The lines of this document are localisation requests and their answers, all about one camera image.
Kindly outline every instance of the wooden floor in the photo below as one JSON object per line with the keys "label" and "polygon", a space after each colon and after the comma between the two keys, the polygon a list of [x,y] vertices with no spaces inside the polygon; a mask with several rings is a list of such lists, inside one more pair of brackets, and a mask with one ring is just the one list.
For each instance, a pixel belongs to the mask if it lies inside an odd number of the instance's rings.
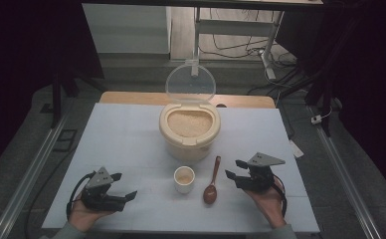
{"label": "wooden floor", "polygon": [[[195,8],[172,7],[171,60],[191,59],[194,47]],[[272,22],[278,12],[258,10],[235,10],[201,8],[201,19]],[[264,37],[200,35],[200,60],[260,61],[251,49],[266,46]],[[272,47],[275,58],[287,50],[280,45]]]}

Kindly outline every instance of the white wall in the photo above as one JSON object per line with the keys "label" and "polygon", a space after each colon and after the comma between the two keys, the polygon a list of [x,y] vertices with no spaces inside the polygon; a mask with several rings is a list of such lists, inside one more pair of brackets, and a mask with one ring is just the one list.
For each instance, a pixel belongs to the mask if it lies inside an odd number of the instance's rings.
{"label": "white wall", "polygon": [[170,7],[83,6],[98,53],[170,52]]}

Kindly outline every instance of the wooden spoon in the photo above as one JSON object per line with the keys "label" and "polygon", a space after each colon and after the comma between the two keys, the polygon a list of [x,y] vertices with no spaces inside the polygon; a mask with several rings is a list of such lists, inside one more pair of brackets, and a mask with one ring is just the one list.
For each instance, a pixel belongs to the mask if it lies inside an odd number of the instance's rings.
{"label": "wooden spoon", "polygon": [[203,191],[203,200],[207,204],[212,204],[217,199],[217,188],[215,187],[215,179],[217,177],[220,162],[221,157],[217,156],[217,158],[215,158],[214,174],[212,176],[211,184],[209,184],[209,186],[205,188],[205,191]]}

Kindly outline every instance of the transparent lid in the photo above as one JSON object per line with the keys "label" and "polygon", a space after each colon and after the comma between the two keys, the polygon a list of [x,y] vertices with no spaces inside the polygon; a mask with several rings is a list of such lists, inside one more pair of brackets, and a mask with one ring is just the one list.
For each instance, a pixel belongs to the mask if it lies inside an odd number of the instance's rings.
{"label": "transparent lid", "polygon": [[209,102],[215,95],[215,80],[212,74],[197,63],[186,63],[172,71],[165,90],[174,101]]}

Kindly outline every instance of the plastic container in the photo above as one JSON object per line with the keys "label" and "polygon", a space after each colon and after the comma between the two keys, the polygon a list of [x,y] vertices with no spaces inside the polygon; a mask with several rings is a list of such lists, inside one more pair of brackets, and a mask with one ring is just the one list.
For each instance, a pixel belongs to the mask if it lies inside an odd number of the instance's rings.
{"label": "plastic container", "polygon": [[159,129],[168,152],[186,165],[206,157],[221,128],[212,74],[199,65],[183,65],[168,76],[166,93],[172,99],[161,112]]}

